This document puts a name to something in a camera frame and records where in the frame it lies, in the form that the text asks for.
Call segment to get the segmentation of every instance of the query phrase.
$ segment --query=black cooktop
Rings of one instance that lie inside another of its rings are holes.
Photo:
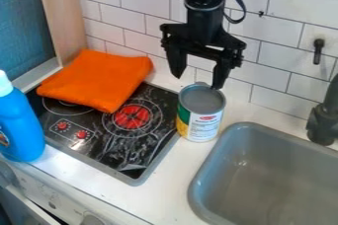
[[[41,98],[35,90],[28,98],[46,141],[99,170],[104,165],[138,179],[175,139],[177,94],[146,83],[113,114]]]

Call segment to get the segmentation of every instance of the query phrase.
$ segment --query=white cap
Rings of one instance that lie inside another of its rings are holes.
[[[5,97],[13,91],[13,85],[9,81],[6,73],[3,70],[0,70],[0,97]]]

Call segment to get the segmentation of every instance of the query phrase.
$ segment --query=green label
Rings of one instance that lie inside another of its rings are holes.
[[[190,112],[187,111],[180,103],[177,108],[177,114],[184,123],[186,123],[187,125],[189,124]]]

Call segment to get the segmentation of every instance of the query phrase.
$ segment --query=wooden panel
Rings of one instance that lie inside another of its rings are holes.
[[[87,46],[79,0],[42,0],[59,63],[71,62]]]

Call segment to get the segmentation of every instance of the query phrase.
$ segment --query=sink basin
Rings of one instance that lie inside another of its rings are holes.
[[[336,225],[337,154],[259,124],[237,123],[191,182],[189,203],[216,225]]]

